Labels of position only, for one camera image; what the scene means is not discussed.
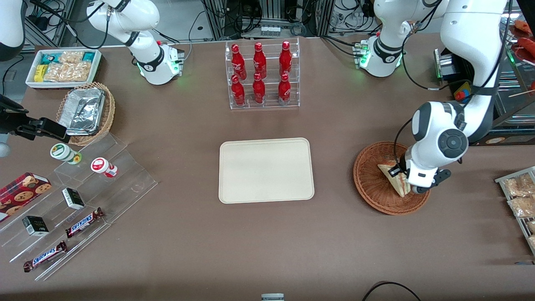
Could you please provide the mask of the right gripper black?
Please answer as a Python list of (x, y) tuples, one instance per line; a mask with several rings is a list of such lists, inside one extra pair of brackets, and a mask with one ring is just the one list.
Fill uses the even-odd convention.
[(0, 96), (0, 133), (2, 135), (13, 135), (29, 138), (29, 135), (19, 131), (19, 127), (27, 125), (29, 111), (15, 101)]

